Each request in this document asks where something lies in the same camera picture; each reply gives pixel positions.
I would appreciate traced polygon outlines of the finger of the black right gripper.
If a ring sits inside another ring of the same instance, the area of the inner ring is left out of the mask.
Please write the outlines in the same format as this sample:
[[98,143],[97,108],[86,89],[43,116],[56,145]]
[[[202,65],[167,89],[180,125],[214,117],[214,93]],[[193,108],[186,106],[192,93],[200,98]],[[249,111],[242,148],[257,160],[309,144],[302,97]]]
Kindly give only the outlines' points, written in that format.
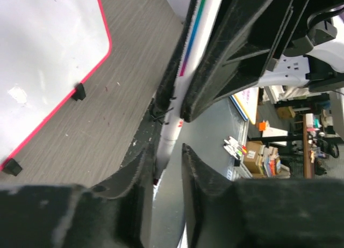
[[159,123],[162,123],[165,114],[168,112],[170,98],[173,95],[175,78],[177,76],[184,45],[187,39],[196,4],[197,0],[190,0],[188,13],[183,24],[182,33],[163,74],[162,80],[157,88],[155,98],[151,101],[150,117],[154,122],[157,121]]

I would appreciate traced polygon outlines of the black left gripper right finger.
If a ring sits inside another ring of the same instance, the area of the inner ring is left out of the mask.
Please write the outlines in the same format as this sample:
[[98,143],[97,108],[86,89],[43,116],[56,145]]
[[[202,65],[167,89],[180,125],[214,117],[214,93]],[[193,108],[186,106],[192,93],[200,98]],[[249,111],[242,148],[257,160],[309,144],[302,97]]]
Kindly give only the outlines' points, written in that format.
[[182,147],[189,247],[343,247],[340,179],[230,181]]

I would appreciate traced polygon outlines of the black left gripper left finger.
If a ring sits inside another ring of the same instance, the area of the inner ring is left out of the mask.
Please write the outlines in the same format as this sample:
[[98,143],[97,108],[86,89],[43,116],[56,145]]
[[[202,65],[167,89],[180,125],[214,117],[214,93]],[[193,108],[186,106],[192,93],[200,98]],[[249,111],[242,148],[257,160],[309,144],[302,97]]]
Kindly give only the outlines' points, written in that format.
[[1,186],[1,247],[149,247],[154,149],[93,188]]

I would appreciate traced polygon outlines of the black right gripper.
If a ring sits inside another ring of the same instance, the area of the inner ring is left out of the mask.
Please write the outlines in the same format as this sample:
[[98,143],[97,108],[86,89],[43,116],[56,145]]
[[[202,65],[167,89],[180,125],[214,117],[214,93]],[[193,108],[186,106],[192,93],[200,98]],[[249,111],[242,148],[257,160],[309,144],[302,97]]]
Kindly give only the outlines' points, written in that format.
[[306,55],[336,32],[343,0],[225,0],[226,12],[181,107],[191,122],[216,101],[256,84],[272,57]]

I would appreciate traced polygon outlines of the white marker with pink cap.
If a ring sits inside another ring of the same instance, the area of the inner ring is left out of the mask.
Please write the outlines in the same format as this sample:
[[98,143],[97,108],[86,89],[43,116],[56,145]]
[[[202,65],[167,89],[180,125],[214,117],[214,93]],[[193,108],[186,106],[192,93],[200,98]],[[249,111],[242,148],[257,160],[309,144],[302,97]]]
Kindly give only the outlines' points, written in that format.
[[156,152],[153,183],[157,184],[166,169],[175,143],[180,135],[184,117],[181,108],[195,71],[210,39],[222,0],[197,0],[182,58],[174,82],[168,112],[162,120]]

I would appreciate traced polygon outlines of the pink framed whiteboard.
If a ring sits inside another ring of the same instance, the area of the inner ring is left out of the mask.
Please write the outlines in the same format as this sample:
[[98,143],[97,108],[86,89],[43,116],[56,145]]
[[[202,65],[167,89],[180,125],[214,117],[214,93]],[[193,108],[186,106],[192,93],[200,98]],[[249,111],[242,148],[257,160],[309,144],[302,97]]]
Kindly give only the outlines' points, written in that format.
[[1,0],[1,165],[111,48],[101,0]]

